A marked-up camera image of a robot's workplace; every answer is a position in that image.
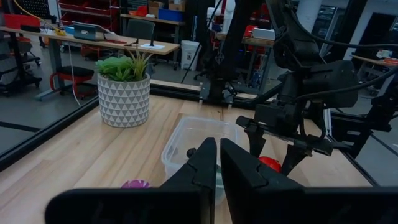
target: white paper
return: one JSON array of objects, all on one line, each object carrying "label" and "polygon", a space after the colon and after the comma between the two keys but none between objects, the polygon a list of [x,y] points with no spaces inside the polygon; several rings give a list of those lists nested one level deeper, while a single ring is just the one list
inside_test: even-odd
[{"label": "white paper", "polygon": [[162,48],[164,48],[163,45],[157,45],[157,44],[154,44],[154,46],[151,46],[150,44],[142,44],[140,47],[150,48],[150,49],[162,49]]}]

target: glass panel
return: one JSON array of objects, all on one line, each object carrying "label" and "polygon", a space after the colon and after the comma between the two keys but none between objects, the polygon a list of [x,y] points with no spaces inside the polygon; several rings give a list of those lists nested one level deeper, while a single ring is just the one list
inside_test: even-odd
[{"label": "glass panel", "polygon": [[396,23],[392,26],[393,31],[398,31],[398,17],[396,19]]},{"label": "glass panel", "polygon": [[315,21],[314,27],[312,29],[313,35],[323,39],[326,38],[331,24],[331,20],[335,15],[335,11],[336,7],[321,6],[318,13],[318,18]]}]

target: white trash can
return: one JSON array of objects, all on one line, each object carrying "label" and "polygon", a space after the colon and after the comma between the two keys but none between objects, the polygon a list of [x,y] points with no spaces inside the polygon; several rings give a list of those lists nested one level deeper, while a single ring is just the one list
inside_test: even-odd
[{"label": "white trash can", "polygon": [[[193,56],[195,56],[195,52],[197,51],[198,46],[199,46],[198,42],[189,41],[189,40],[181,41],[181,49],[182,49],[181,69],[189,68],[189,65],[191,64],[191,62],[193,60]],[[197,63],[198,63],[200,49],[201,49],[201,46],[199,48],[197,56],[195,57],[195,59],[192,63],[191,71],[195,71],[197,69]]]}]

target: white geometric planter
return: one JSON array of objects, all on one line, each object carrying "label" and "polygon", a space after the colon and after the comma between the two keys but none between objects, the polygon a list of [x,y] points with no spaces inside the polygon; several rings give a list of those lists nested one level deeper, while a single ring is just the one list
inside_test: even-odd
[{"label": "white geometric planter", "polygon": [[135,127],[149,117],[150,77],[139,82],[116,82],[98,74],[99,110],[103,121],[117,128]]}]

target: clear plastic container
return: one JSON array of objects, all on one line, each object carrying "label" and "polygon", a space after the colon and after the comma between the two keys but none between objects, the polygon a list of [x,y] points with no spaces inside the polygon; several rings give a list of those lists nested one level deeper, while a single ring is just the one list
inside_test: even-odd
[{"label": "clear plastic container", "polygon": [[[165,166],[166,178],[173,176],[188,161],[187,151],[198,149],[207,137],[214,137],[217,143],[217,164],[220,166],[220,139],[228,138],[236,142],[238,130],[235,124],[212,119],[196,117],[182,118],[174,129],[162,153],[162,162]],[[225,198],[221,173],[216,175],[215,204],[220,204]]]}]

